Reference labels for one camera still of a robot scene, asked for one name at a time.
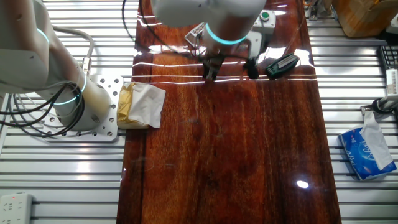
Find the white robotic arm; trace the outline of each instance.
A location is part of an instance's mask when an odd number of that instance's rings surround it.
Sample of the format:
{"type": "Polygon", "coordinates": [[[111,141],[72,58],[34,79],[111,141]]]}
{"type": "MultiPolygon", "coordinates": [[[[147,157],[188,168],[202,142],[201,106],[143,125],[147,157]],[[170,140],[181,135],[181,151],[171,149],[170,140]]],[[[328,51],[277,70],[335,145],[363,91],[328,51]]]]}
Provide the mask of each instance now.
{"type": "Polygon", "coordinates": [[[152,0],[155,16],[167,26],[206,22],[212,33],[225,40],[247,36],[266,0],[152,0]]]}
{"type": "Polygon", "coordinates": [[[262,39],[262,34],[251,29],[255,22],[264,27],[257,21],[266,0],[151,0],[151,3],[156,18],[167,26],[205,23],[202,37],[207,59],[203,77],[207,79],[216,78],[224,55],[232,55],[244,40],[251,43],[249,57],[257,57],[261,49],[262,41],[258,39],[262,39]]]}

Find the tissue box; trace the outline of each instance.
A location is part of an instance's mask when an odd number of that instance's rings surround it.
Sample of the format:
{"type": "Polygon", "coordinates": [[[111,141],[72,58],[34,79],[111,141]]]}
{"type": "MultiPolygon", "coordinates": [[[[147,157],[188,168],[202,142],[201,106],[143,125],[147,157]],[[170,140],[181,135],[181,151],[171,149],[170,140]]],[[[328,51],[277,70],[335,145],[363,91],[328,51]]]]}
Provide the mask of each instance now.
{"type": "Polygon", "coordinates": [[[372,179],[396,170],[394,161],[383,170],[379,170],[371,150],[359,133],[361,130],[362,128],[356,128],[338,136],[358,179],[372,179]]]}
{"type": "Polygon", "coordinates": [[[348,37],[379,35],[398,13],[398,0],[333,0],[348,37]]]}

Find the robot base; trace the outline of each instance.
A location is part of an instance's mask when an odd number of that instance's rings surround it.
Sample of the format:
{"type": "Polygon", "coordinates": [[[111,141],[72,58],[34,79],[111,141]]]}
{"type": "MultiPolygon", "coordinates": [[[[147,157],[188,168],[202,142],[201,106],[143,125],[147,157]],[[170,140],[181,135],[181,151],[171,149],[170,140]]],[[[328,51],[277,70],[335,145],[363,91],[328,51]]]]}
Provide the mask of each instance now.
{"type": "MultiPolygon", "coordinates": [[[[119,92],[123,86],[123,78],[121,76],[112,75],[91,75],[91,80],[101,85],[111,98],[111,109],[108,117],[97,128],[92,131],[69,131],[63,136],[55,136],[52,138],[44,138],[50,143],[60,142],[115,142],[118,137],[117,113],[119,103],[119,92]]],[[[58,118],[47,116],[45,124],[51,126],[62,126],[58,118]]],[[[45,132],[56,133],[60,128],[50,128],[44,126],[45,132]]]]}

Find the black cable bundle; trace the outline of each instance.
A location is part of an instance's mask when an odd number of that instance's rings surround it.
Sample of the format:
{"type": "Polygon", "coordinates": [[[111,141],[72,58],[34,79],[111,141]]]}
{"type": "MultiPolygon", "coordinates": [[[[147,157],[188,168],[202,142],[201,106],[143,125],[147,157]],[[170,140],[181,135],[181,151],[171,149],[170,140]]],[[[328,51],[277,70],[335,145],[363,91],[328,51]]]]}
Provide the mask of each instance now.
{"type": "Polygon", "coordinates": [[[11,115],[12,120],[14,121],[14,123],[7,123],[5,121],[0,121],[0,124],[6,125],[6,126],[10,126],[10,127],[15,127],[15,128],[20,128],[23,132],[25,132],[26,134],[29,134],[31,136],[36,136],[36,137],[52,137],[52,136],[59,136],[59,135],[63,135],[66,132],[70,131],[74,126],[76,126],[77,122],[79,122],[79,120],[81,119],[81,117],[83,116],[84,110],[85,110],[85,101],[84,98],[81,94],[81,90],[76,86],[76,84],[72,84],[72,83],[68,83],[65,84],[51,99],[49,99],[46,103],[31,109],[31,110],[20,110],[19,105],[17,103],[16,97],[15,95],[13,96],[13,99],[15,101],[15,106],[17,108],[17,112],[12,112],[12,108],[11,108],[11,99],[12,99],[12,95],[9,95],[8,98],[8,103],[7,103],[7,108],[6,108],[6,112],[0,112],[0,114],[3,115],[11,115]],[[76,103],[77,103],[77,109],[75,112],[75,117],[73,118],[73,122],[71,122],[69,125],[65,126],[61,131],[57,132],[57,133],[45,133],[35,127],[33,127],[34,124],[37,124],[39,122],[41,122],[49,113],[50,110],[53,108],[55,102],[58,100],[58,98],[60,97],[60,95],[63,93],[63,91],[65,91],[69,86],[71,86],[73,88],[73,92],[76,96],[76,103]],[[31,112],[36,112],[41,110],[44,106],[50,105],[49,108],[46,110],[46,112],[39,118],[37,118],[34,121],[28,122],[25,117],[24,114],[29,114],[31,112]],[[24,121],[24,123],[18,123],[17,119],[16,119],[16,115],[21,116],[22,120],[24,121]],[[30,133],[28,131],[26,131],[26,127],[31,127],[32,129],[34,129],[35,131],[37,131],[38,133],[30,133]]]}

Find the black device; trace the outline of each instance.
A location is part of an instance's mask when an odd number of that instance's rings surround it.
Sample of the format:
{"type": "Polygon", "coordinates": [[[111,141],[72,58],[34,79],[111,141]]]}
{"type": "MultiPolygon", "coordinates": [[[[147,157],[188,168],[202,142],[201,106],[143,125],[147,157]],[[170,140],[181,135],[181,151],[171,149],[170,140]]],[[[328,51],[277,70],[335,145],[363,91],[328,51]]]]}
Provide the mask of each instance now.
{"type": "Polygon", "coordinates": [[[395,68],[395,61],[398,60],[398,45],[397,46],[381,46],[380,56],[384,64],[384,70],[395,68]]]}

